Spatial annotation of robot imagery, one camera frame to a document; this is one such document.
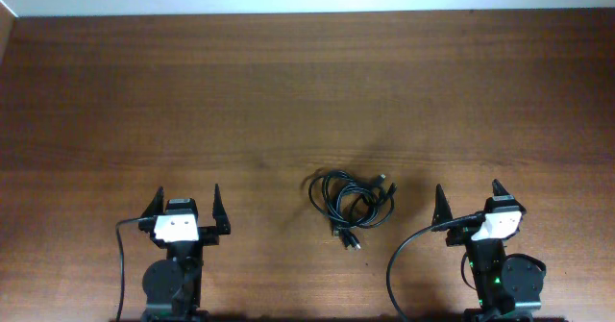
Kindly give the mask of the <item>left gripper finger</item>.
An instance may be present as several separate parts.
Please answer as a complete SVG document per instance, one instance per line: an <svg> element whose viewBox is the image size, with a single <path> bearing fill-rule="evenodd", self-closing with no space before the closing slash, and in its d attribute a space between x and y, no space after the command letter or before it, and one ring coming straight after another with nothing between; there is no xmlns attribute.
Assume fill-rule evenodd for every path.
<svg viewBox="0 0 615 322"><path fill-rule="evenodd" d="M141 218L154 217L163 214L164 211L164 189L160 186L152 201L147 206L145 211L141 214Z"/></svg>
<svg viewBox="0 0 615 322"><path fill-rule="evenodd" d="M223 206L219 184L214 187L212 217L215 221L217 233L229 234L231 232L231 223Z"/></svg>

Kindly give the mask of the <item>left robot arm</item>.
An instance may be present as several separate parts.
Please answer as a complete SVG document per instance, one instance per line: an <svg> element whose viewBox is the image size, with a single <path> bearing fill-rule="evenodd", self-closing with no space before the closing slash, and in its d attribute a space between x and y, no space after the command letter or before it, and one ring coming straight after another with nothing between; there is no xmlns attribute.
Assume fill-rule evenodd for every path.
<svg viewBox="0 0 615 322"><path fill-rule="evenodd" d="M222 235L231 233L219 187L213 194L214 224L200 226L198 216L194 199L165 200L162 188L141 215L138 228L166 252L166 257L151 264L143 275L146 304L142 321L209 320L209 313L200 309L203 250L218 245Z"/></svg>

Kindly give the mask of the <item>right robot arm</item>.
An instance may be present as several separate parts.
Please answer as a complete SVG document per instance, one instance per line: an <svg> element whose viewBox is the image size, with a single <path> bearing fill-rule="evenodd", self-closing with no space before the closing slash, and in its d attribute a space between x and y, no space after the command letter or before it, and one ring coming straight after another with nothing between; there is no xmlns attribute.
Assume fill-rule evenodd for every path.
<svg viewBox="0 0 615 322"><path fill-rule="evenodd" d="M508 254L504 243L519 233L527 210L497 180L481 211L453 217L442 186L435 188L432 226L446 234L449 247L465 248L480 306L464 321L531 321L542 307L546 264L525 254Z"/></svg>

